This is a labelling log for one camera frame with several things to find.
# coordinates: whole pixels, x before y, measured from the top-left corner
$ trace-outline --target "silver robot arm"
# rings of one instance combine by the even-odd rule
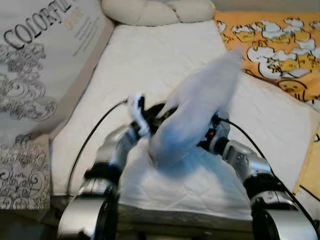
[[[98,149],[92,168],[85,172],[77,195],[62,214],[59,240],[115,239],[119,179],[130,150],[140,138],[150,134],[143,116],[144,97],[130,96],[127,106],[134,121],[112,131]]]
[[[274,175],[268,161],[242,143],[228,140],[228,123],[220,121],[213,129],[208,150],[221,155],[243,183],[251,202],[254,239],[318,240],[312,219]]]

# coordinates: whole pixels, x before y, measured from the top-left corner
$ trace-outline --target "white cloth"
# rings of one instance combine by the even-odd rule
[[[163,101],[187,76],[225,52],[213,21],[157,27],[118,26],[69,123],[53,140],[53,194],[65,194],[70,169],[81,145],[110,107],[136,92],[145,93],[147,108]],[[316,130],[315,111],[280,88],[243,75],[229,114],[230,119],[254,139],[275,173],[289,189],[293,189]],[[106,135],[125,123],[130,123],[129,114],[125,107],[120,107],[99,126],[78,162],[72,193],[79,189],[83,174],[92,166]],[[229,138],[252,147],[234,128],[231,128]],[[202,211],[227,218],[250,217],[241,183],[220,158],[199,163],[191,159],[181,163],[185,168],[179,171],[169,169],[168,174],[155,173],[149,160],[137,155],[145,153],[145,146],[141,142],[129,154],[121,178],[120,203],[141,209]],[[185,181],[179,174],[185,175]],[[182,199],[186,192],[189,196]]]
[[[177,108],[149,141],[149,153],[158,167],[172,165],[204,138],[213,114],[226,111],[240,77],[241,53],[231,51],[188,76],[166,99],[158,114]]]

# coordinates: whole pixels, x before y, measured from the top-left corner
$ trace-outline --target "black wire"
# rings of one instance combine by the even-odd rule
[[[252,145],[255,147],[255,149],[259,152],[259,154],[261,155],[262,158],[266,159],[265,155],[262,153],[262,151],[260,150],[260,148],[257,146],[257,144],[252,140],[252,138],[241,128],[239,127],[237,124],[235,124],[234,122],[228,120],[228,119],[224,119],[224,118],[218,118],[220,121],[226,122],[234,127],[236,127],[240,132],[243,133],[243,135],[246,136],[246,138],[250,141],[250,143],[252,143]],[[314,223],[314,220],[312,219],[312,217],[309,215],[309,213],[307,212],[307,210],[304,208],[304,206],[302,206],[302,204],[296,199],[296,197],[293,195],[293,193],[284,185],[284,183],[276,176],[275,172],[273,171],[272,167],[270,166],[270,170],[272,172],[272,174],[274,175],[275,179],[279,182],[281,182],[283,184],[284,190],[285,192],[290,196],[290,198],[293,200],[293,202],[298,206],[298,208],[300,208],[300,210],[303,212],[303,214],[305,215],[305,217],[311,222],[312,226],[315,229],[315,232],[317,233],[317,227]]]
[[[255,147],[255,149],[258,151],[258,153],[260,154],[260,156],[263,158],[263,159],[266,159],[265,155],[262,153],[262,151],[260,150],[260,148],[257,146],[257,144],[252,140],[252,138],[241,128],[239,127],[237,124],[235,124],[234,122],[228,120],[228,119],[223,119],[223,118],[220,118],[219,117],[219,120],[220,121],[223,121],[223,122],[226,122],[234,127],[236,127],[240,132],[243,133],[243,135],[246,136],[246,138],[250,141],[250,143]]]
[[[82,144],[81,148],[80,148],[80,151],[78,152],[74,162],[73,162],[73,165],[72,165],[72,169],[70,171],[70,174],[69,174],[69,179],[68,179],[68,183],[67,183],[67,186],[66,186],[66,195],[68,197],[71,197],[71,194],[70,194],[70,187],[71,187],[71,180],[72,180],[72,177],[74,175],[74,172],[75,172],[75,169],[76,169],[76,166],[77,166],[77,163],[79,161],[79,158],[81,156],[81,153],[84,151],[88,141],[90,140],[90,138],[92,137],[92,135],[95,133],[95,131],[97,130],[97,128],[99,127],[99,125],[102,123],[102,121],[106,118],[106,116],[109,115],[109,113],[111,113],[115,108],[117,108],[118,106],[122,105],[122,104],[125,104],[127,103],[127,100],[123,100],[121,102],[118,102],[116,105],[114,105],[112,108],[110,108],[109,111],[107,111],[101,118],[100,120],[96,123],[96,125],[94,126],[94,128],[91,130],[90,134],[86,137],[84,143]]]

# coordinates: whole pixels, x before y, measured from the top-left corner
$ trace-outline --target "quilted white fabric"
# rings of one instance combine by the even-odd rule
[[[129,94],[143,92],[150,107],[164,100],[186,76],[225,51],[213,21],[118,26],[73,116],[53,141],[53,194],[65,194],[82,143],[111,106]],[[275,173],[293,189],[319,122],[318,113],[281,89],[243,75],[229,114],[256,141]],[[129,122],[126,108],[120,107],[101,124],[79,160],[73,193],[80,187],[85,170],[92,166],[105,136]],[[251,146],[234,128],[229,138]],[[149,164],[146,141],[141,141],[131,151],[121,178],[120,203],[145,210],[250,219],[248,199],[233,169],[218,156],[214,161],[204,161],[202,156],[206,154],[199,149],[188,161],[157,170]]]

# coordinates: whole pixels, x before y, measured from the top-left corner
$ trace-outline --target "white pillow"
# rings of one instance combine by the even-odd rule
[[[215,6],[210,0],[102,0],[108,17],[127,25],[158,26],[211,20]]]
[[[213,18],[216,7],[209,0],[174,0],[167,3],[183,23],[203,22]]]

